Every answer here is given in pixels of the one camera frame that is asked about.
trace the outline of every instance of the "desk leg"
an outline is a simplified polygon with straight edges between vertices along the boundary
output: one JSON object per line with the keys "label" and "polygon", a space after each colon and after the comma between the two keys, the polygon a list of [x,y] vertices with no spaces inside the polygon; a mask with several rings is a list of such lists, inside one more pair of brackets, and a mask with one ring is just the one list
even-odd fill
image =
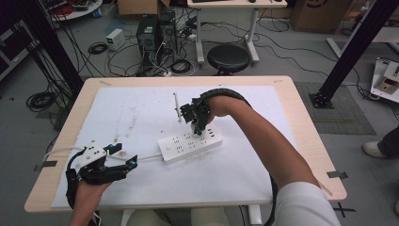
{"label": "desk leg", "polygon": [[197,62],[199,64],[203,64],[205,62],[205,59],[203,57],[203,51],[202,51],[202,40],[200,36],[200,8],[197,8],[197,36],[196,36],[196,50],[197,50]]}
{"label": "desk leg", "polygon": [[259,204],[252,204],[248,206],[249,224],[250,225],[263,225],[261,206]]}
{"label": "desk leg", "polygon": [[129,220],[130,216],[133,214],[135,209],[125,209],[123,210],[122,221],[120,222],[120,226],[126,226],[127,221]]}
{"label": "desk leg", "polygon": [[258,63],[260,61],[259,57],[258,57],[258,53],[256,53],[255,46],[253,45],[253,42],[252,42],[253,33],[255,32],[256,18],[258,17],[258,12],[259,12],[258,8],[254,8],[252,10],[250,29],[249,29],[249,33],[246,35],[246,44],[247,44],[247,48],[249,50],[249,55],[252,60],[252,63]]}

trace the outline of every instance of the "person's left arm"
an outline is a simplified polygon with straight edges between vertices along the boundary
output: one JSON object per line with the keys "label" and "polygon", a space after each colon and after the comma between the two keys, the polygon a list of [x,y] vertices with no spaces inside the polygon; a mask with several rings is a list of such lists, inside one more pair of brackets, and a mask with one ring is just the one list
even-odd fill
{"label": "person's left arm", "polygon": [[91,186],[85,181],[80,181],[77,187],[75,205],[70,220],[70,226],[88,226],[94,211],[97,209],[103,192],[111,183]]}

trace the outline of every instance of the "white sleeve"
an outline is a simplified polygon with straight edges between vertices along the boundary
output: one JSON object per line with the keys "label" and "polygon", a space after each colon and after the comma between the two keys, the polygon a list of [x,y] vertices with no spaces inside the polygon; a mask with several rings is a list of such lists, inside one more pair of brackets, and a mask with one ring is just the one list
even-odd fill
{"label": "white sleeve", "polygon": [[284,186],[277,196],[275,226],[341,225],[324,192],[306,182]]}

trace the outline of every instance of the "round stool seat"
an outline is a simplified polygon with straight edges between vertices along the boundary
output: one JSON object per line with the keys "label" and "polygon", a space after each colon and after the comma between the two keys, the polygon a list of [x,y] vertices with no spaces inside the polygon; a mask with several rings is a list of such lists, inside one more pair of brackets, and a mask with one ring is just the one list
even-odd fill
{"label": "round stool seat", "polygon": [[209,51],[207,58],[219,70],[217,74],[238,73],[249,64],[247,51],[235,45],[218,45]]}

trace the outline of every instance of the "power outlet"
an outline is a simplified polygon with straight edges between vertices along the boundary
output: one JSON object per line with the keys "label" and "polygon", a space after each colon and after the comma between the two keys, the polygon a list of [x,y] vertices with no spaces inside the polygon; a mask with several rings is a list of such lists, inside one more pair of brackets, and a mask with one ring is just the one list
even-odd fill
{"label": "power outlet", "polygon": [[83,155],[80,157],[80,161],[78,164],[76,164],[76,167],[81,168],[87,166],[88,164],[104,156],[106,156],[106,151],[104,148],[100,147],[94,140],[92,140],[86,147]]}
{"label": "power outlet", "polygon": [[222,144],[222,136],[211,124],[201,136],[185,133],[158,140],[162,156],[167,164],[174,163]]}

